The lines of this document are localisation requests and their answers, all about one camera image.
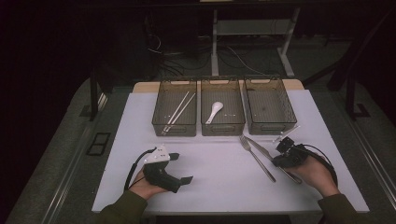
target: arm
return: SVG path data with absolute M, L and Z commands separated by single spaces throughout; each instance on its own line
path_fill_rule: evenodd
M 286 169 L 299 175 L 306 184 L 318 190 L 323 199 L 318 201 L 328 224 L 369 223 L 353 208 L 344 194 L 341 194 L 332 181 L 330 172 L 320 162 L 308 156 L 306 161 L 297 167 Z
M 115 203 L 106 206 L 99 213 L 96 223 L 139 224 L 148 205 L 147 200 L 161 192 L 166 192 L 166 190 L 150 185 L 144 178 L 142 169 L 129 190 L 125 191 Z

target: sleeve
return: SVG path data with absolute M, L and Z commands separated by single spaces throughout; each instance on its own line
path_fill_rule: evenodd
M 115 203 L 99 213 L 96 223 L 139 224 L 147 205 L 145 199 L 126 190 Z
M 328 224 L 370 223 L 359 215 L 344 194 L 335 194 L 318 201 Z

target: utensil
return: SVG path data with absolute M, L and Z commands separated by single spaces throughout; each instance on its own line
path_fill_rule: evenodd
M 183 105 L 183 102 L 184 102 L 184 100 L 186 100 L 186 97 L 187 97 L 187 95 L 188 95 L 189 93 L 190 93 L 189 91 L 186 93 L 186 95 L 184 96 L 183 100 L 180 102 L 180 104 L 179 104 L 178 107 L 176 108 L 175 113 L 174 113 L 174 114 L 172 115 L 172 117 L 169 119 L 167 125 L 163 128 L 162 135 L 166 135 L 166 133 L 169 132 L 169 130 L 172 128 L 172 124 L 175 124 L 175 122 L 177 121 L 178 117 L 180 117 L 180 115 L 183 113 L 184 109 L 189 105 L 189 103 L 190 103 L 190 101 L 192 100 L 192 98 L 194 98 L 195 93 L 192 95 L 192 97 L 190 98 L 190 100 L 183 106 L 183 108 L 181 108 L 181 110 L 180 110 L 180 111 L 178 112 L 178 114 L 177 114 L 177 111 L 178 111 L 178 110 L 180 109 L 180 107 Z
M 256 162 L 260 165 L 260 167 L 264 170 L 264 172 L 268 175 L 268 177 L 271 179 L 272 182 L 276 182 L 275 178 L 273 175 L 271 175 L 271 173 L 267 170 L 267 168 L 265 168 L 264 164 L 262 164 L 262 162 L 259 160 L 259 158 L 256 156 L 256 154 L 253 153 L 253 151 L 251 150 L 250 145 L 248 144 L 248 141 L 246 139 L 246 137 L 244 135 L 240 135 L 239 139 L 241 140 L 241 144 L 242 147 L 244 147 L 244 149 L 246 151 L 249 151 L 250 154 L 254 157 L 254 159 L 256 160 Z
M 205 124 L 210 124 L 212 119 L 216 116 L 216 114 L 224 107 L 222 102 L 215 102 L 212 105 L 212 113 L 210 113 L 210 117 Z
M 245 138 L 249 141 L 249 143 L 251 143 L 251 145 L 253 145 L 255 148 L 257 148 L 266 158 L 268 158 L 268 160 L 272 161 L 274 159 L 265 147 L 262 147 L 257 142 L 250 139 L 249 137 L 245 136 Z M 285 173 L 285 175 L 287 175 L 290 179 L 292 179 L 296 184 L 303 183 L 303 181 L 299 177 L 295 176 L 292 173 L 285 171 L 285 169 L 283 169 L 282 167 L 277 167 L 277 168 L 279 168 L 283 173 Z

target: wrist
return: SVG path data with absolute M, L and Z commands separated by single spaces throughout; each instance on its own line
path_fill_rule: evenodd
M 318 189 L 318 191 L 323 198 L 341 193 L 340 190 L 335 185 L 326 186 L 324 188 Z
M 130 187 L 130 188 L 129 188 L 129 191 L 131 191 L 131 192 L 133 192 L 133 193 L 139 195 L 140 197 L 142 197 L 142 198 L 145 199 L 146 201 L 147 201 L 149 198 L 151 198 L 152 195 L 153 195 L 153 194 L 150 192 L 149 189 L 147 189 L 147 188 L 141 188 L 141 187 L 138 187 L 138 186 L 136 186 L 136 187 L 135 187 L 135 186 Z

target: metal frame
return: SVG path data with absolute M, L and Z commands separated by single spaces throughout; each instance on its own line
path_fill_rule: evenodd
M 96 128 L 96 125 L 100 119 L 101 112 L 106 106 L 107 97 L 102 93 L 98 99 L 97 97 L 97 83 L 94 78 L 91 79 L 91 103 L 92 103 L 92 112 L 90 122 L 85 127 L 85 130 L 78 141 L 78 145 L 75 148 L 75 152 L 73 154 L 73 158 L 71 159 L 66 171 L 64 172 L 64 176 L 58 188 L 55 190 L 55 193 L 52 197 L 51 202 L 49 203 L 49 207 L 41 220 L 42 224 L 53 223 L 57 218 L 59 212 L 61 211 L 62 205 L 64 204 L 64 200 L 67 197 L 67 193 L 70 187 L 73 184 L 73 180 L 78 171 L 78 167 L 80 166 L 82 157 L 84 152 L 86 152 L 86 148 L 88 146 L 88 141 L 92 137 L 92 133 Z
M 288 27 L 285 31 L 280 29 L 277 34 L 284 34 L 285 35 L 285 42 L 283 43 L 282 48 L 278 48 L 277 52 L 281 62 L 286 71 L 286 75 L 288 77 L 294 77 L 294 72 L 291 68 L 288 56 L 286 55 L 288 51 L 288 47 L 293 36 L 294 27 L 297 23 L 298 15 L 300 13 L 300 8 L 296 7 L 294 9 L 292 18 L 290 20 L 280 20 L 281 23 L 288 23 Z M 218 61 L 218 52 L 217 52 L 217 40 L 218 35 L 273 35 L 272 32 L 268 32 L 265 30 L 265 25 L 269 24 L 269 21 L 254 21 L 259 23 L 256 29 L 259 28 L 260 30 L 253 29 L 243 29 L 244 24 L 248 26 L 249 24 L 253 24 L 252 21 L 229 21 L 229 22 L 222 22 L 218 21 L 218 11 L 215 9 L 213 12 L 213 32 L 212 32 L 212 54 L 211 54 L 211 62 L 212 62 L 212 76 L 219 75 L 219 61 Z

